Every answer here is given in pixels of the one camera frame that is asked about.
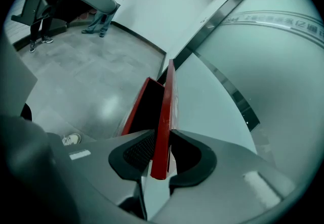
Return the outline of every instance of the black baseboard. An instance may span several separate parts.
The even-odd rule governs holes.
[[[163,54],[164,56],[167,54],[166,51],[162,50],[161,48],[159,48],[157,45],[153,44],[151,41],[147,40],[145,37],[137,34],[136,32],[130,30],[129,28],[115,22],[115,21],[112,21],[110,24],[126,31],[127,33],[135,36],[136,38],[138,38],[139,40],[145,42],[146,44],[148,44],[149,46],[153,47],[154,49],[156,49],[158,52],[160,52],[161,54]]]

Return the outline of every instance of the black rubber cover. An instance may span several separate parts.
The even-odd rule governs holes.
[[[154,154],[154,133],[154,130],[150,130],[110,153],[108,161],[122,179],[140,182],[142,173]]]
[[[175,188],[195,186],[215,169],[217,159],[212,149],[177,130],[170,135],[171,151],[177,163],[177,175],[170,179],[170,194]]]

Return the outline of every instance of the black mesh grille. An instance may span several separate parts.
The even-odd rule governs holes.
[[[154,155],[154,148],[155,135],[152,133],[146,139],[127,149],[123,154],[124,160],[143,172]]]

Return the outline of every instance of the sneaker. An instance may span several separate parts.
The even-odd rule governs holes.
[[[53,42],[53,40],[48,35],[42,37],[42,43],[50,44],[51,42]]]
[[[33,52],[35,52],[35,50],[36,50],[36,42],[31,40],[29,51],[30,51],[30,53],[33,53]]]
[[[87,30],[85,29],[85,30],[82,30],[81,33],[82,33],[82,34],[93,34],[93,31],[87,31]]]
[[[67,137],[63,137],[62,139],[63,145],[75,145],[81,142],[81,136],[77,133],[73,133],[68,135]]]

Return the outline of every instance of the gray floor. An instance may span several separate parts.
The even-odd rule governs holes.
[[[61,136],[76,132],[83,142],[112,137],[147,77],[157,78],[163,55],[111,26],[107,35],[84,35],[74,27],[19,51],[38,78],[27,100],[33,121]]]

